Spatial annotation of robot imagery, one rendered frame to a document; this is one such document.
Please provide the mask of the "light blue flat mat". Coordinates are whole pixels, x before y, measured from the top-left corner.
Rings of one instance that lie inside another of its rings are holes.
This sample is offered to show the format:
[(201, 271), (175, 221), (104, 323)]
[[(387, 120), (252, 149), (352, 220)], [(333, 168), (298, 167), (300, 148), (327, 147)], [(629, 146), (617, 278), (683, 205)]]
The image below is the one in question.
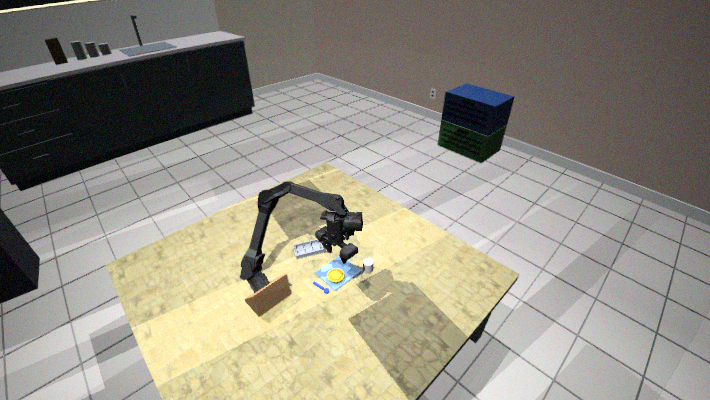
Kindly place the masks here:
[[(345, 276), (344, 279), (341, 282), (332, 282), (329, 281), (327, 278), (327, 274), (330, 270), (332, 269), (340, 269), (344, 272)], [(322, 279), (329, 287), (331, 287), (334, 291), (336, 291), (338, 288), (340, 288), (342, 285), (345, 283), (348, 283), (350, 280), (352, 280), (354, 277), (356, 277), (358, 274), (360, 274), (362, 271), (359, 270), (356, 266), (354, 266), (351, 262), (347, 260), (345, 264), (342, 263), (340, 257), (337, 257), (318, 271), (316, 271), (314, 274)]]

